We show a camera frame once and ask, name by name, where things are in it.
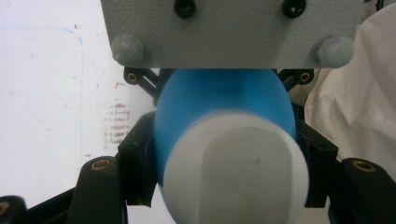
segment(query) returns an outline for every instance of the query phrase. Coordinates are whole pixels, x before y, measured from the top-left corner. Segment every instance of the white cloth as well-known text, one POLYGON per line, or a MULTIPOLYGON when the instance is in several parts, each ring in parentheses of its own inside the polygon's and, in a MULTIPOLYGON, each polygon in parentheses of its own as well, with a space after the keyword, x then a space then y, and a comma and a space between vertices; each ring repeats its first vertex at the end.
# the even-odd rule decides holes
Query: white cloth
POLYGON ((396 180, 396 4, 358 29, 351 62, 321 70, 306 122, 339 146, 340 159, 373 161, 396 180))

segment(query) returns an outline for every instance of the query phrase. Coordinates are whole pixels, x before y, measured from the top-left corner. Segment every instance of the blue object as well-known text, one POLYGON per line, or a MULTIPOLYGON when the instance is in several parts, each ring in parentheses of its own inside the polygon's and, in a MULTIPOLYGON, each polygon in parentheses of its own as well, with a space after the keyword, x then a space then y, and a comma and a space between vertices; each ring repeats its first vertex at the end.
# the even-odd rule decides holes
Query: blue object
POLYGON ((167 81, 154 120, 157 174, 181 135, 199 118, 224 109, 272 121, 295 139, 289 96, 270 69, 178 69, 167 81))

